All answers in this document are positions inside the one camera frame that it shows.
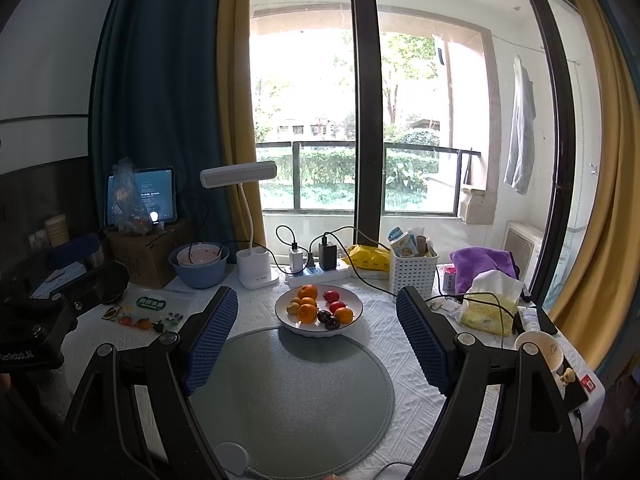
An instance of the purple cloth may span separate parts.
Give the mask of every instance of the purple cloth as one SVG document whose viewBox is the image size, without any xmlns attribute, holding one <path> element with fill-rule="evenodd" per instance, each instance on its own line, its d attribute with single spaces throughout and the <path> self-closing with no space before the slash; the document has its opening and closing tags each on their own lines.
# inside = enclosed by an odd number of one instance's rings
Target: purple cloth
<svg viewBox="0 0 640 480">
<path fill-rule="evenodd" d="M 517 279 L 509 251 L 486 247 L 467 247 L 453 251 L 449 257 L 456 267 L 456 294 L 464 294 L 471 288 L 474 278 L 488 270 L 501 270 Z"/>
</svg>

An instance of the yellow curtain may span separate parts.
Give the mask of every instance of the yellow curtain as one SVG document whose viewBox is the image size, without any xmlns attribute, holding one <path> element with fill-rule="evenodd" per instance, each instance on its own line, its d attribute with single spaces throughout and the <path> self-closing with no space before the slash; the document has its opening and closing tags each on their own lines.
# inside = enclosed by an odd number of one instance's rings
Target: yellow curtain
<svg viewBox="0 0 640 480">
<path fill-rule="evenodd" d="M 600 177 L 587 231 L 551 319 L 595 369 L 628 313 L 640 270 L 640 107 L 618 40 L 597 0 L 575 0 L 602 104 Z"/>
<path fill-rule="evenodd" d="M 218 7 L 218 94 L 225 164 L 255 162 L 254 109 L 249 72 L 249 0 L 220 0 Z M 228 200 L 236 237 L 249 239 L 248 221 L 238 186 L 228 186 Z M 254 221 L 254 239 L 266 244 L 260 188 L 244 184 L 244 193 Z"/>
</svg>

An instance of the yellow fruit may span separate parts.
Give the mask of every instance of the yellow fruit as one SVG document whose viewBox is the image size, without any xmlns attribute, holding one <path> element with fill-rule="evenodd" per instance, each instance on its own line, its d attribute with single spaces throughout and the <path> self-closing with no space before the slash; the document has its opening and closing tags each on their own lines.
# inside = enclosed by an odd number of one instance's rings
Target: yellow fruit
<svg viewBox="0 0 640 480">
<path fill-rule="evenodd" d="M 298 289 L 299 298 L 317 298 L 318 289 L 313 285 L 303 285 Z"/>
<path fill-rule="evenodd" d="M 299 308 L 300 308 L 300 304 L 294 303 L 292 301 L 291 303 L 289 303 L 289 306 L 287 307 L 287 313 L 291 314 L 292 316 L 295 316 L 298 313 Z"/>
<path fill-rule="evenodd" d="M 296 315 L 298 316 L 298 320 L 301 323 L 313 323 L 318 316 L 318 309 L 315 305 L 303 303 L 302 305 L 300 305 L 300 308 L 296 312 Z"/>
<path fill-rule="evenodd" d="M 316 300 L 314 300 L 313 298 L 302 298 L 300 300 L 300 305 L 304 305 L 305 303 L 313 306 L 318 306 Z"/>
<path fill-rule="evenodd" d="M 353 310 L 351 310 L 349 307 L 344 306 L 338 308 L 334 312 L 334 316 L 338 318 L 340 324 L 346 325 L 353 321 Z"/>
</svg>

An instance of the round bolt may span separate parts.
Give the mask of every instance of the round bolt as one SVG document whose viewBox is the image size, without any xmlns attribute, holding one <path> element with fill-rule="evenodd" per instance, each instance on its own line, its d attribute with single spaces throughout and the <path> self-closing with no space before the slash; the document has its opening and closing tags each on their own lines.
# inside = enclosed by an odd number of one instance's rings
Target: round bolt
<svg viewBox="0 0 640 480">
<path fill-rule="evenodd" d="M 100 346 L 98 346 L 98 348 L 95 351 L 95 353 L 97 353 L 100 357 L 104 357 L 105 355 L 109 355 L 111 353 L 111 345 L 108 344 L 108 343 L 103 343 Z"/>
<path fill-rule="evenodd" d="M 165 332 L 158 337 L 161 345 L 171 345 L 178 341 L 178 335 L 175 332 Z"/>
<path fill-rule="evenodd" d="M 469 332 L 463 332 L 462 334 L 458 334 L 458 341 L 460 341 L 465 346 L 471 346 L 476 342 L 476 337 Z"/>
<path fill-rule="evenodd" d="M 538 353 L 538 346 L 534 343 L 524 343 L 522 349 L 529 355 L 535 355 Z"/>
</svg>

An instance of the plate of fruit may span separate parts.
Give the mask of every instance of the plate of fruit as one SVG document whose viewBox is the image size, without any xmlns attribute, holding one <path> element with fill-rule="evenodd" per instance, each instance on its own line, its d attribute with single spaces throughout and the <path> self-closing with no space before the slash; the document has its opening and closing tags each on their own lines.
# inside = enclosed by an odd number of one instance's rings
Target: plate of fruit
<svg viewBox="0 0 640 480">
<path fill-rule="evenodd" d="M 335 285 L 303 285 L 276 301 L 276 316 L 292 332 L 329 337 L 343 332 L 362 315 L 362 302 L 353 292 Z"/>
</svg>

